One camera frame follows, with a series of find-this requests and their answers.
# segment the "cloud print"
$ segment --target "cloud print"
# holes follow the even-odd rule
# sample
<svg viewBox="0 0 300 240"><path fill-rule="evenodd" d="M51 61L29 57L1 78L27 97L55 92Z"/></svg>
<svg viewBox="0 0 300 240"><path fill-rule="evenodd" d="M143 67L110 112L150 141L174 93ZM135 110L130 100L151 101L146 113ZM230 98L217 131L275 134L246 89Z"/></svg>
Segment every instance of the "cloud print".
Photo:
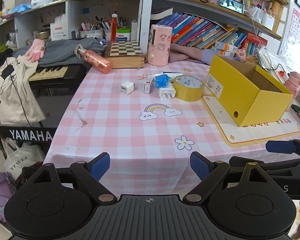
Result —
<svg viewBox="0 0 300 240"><path fill-rule="evenodd" d="M152 112L141 112L139 119L141 121L145 121L145 120L156 119L157 117L158 117L157 114Z"/></svg>
<svg viewBox="0 0 300 240"><path fill-rule="evenodd" d="M172 117L172 116L176 116L176 115L182 115L182 112L175 108L167 108L166 111L164 112L164 114L167 117Z"/></svg>

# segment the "gray cloth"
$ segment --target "gray cloth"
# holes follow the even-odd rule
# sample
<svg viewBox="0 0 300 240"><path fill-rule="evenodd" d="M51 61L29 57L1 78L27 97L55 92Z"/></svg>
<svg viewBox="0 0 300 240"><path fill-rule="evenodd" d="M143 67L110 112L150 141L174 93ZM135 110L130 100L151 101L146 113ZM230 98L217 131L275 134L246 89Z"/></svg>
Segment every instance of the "gray cloth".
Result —
<svg viewBox="0 0 300 240"><path fill-rule="evenodd" d="M48 41L45 44L45 52L42 59L39 60L40 67L65 66L71 64L83 64L85 61L78 59L74 54L75 47L81 44L84 49L90 49L102 55L105 51L104 47L95 38L86 38L80 41L60 40ZM16 50L13 57L23 56L30 46L26 46Z"/></svg>

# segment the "white power adapter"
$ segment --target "white power adapter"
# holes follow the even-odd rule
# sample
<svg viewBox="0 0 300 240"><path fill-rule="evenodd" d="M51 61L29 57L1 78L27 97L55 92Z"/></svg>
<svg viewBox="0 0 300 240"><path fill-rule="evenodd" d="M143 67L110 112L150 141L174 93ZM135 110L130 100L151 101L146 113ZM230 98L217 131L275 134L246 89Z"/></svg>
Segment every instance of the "white power adapter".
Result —
<svg viewBox="0 0 300 240"><path fill-rule="evenodd" d="M133 90L134 90L134 83L132 82L127 81L120 85L120 92L124 93L125 95L130 94Z"/></svg>
<svg viewBox="0 0 300 240"><path fill-rule="evenodd" d="M158 93L160 98L174 98L176 96L176 90L171 82L168 82L166 87L159 88Z"/></svg>

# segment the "alphabet chart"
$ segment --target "alphabet chart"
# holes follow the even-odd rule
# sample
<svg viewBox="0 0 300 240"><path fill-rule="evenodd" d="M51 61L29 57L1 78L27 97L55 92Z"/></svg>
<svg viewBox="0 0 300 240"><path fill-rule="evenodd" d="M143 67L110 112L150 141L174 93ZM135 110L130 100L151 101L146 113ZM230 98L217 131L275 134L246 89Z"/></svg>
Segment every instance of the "alphabet chart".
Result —
<svg viewBox="0 0 300 240"><path fill-rule="evenodd" d="M300 13L295 8L287 41L280 55L286 57L288 67L300 73Z"/></svg>

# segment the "table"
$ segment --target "table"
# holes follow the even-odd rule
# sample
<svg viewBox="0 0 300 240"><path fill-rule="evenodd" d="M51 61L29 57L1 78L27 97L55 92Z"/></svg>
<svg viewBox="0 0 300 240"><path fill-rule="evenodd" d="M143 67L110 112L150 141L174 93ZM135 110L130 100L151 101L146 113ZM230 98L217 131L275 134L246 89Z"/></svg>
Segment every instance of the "table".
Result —
<svg viewBox="0 0 300 240"><path fill-rule="evenodd" d="M298 157L268 153L265 143L231 147L201 101L160 99L156 88L144 94L145 77L162 71L205 81L209 66L188 61L160 68L145 64L143 69L117 69L106 75L91 68L57 128L45 163L69 167L108 152L110 169L100 182L117 195L146 195L187 192L196 186L200 180L190 168L192 151L211 161L228 161L235 155L265 162ZM119 91L125 81L136 85L129 95Z"/></svg>

